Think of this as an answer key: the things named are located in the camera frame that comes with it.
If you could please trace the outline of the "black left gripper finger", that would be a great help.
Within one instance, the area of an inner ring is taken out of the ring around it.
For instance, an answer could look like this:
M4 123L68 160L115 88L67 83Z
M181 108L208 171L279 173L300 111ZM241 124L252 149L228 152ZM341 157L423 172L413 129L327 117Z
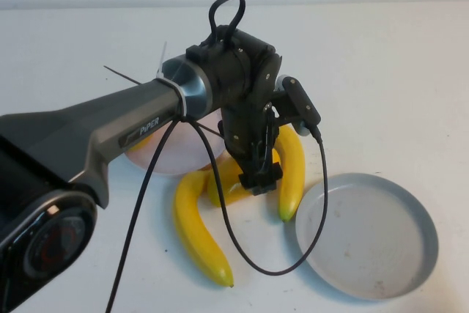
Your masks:
M266 194L270 191L274 191L276 189L276 184L270 184L270 185L265 185L265 186L260 186L257 185L251 189L251 193L254 196L260 195L260 194Z

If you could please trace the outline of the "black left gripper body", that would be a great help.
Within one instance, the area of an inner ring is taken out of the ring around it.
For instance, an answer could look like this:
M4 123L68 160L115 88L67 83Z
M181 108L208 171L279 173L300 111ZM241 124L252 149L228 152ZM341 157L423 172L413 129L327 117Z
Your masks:
M283 176L273 160L273 147L279 134L272 103L256 107L247 102L221 109L221 132L228 153L241 171L243 188L275 188Z

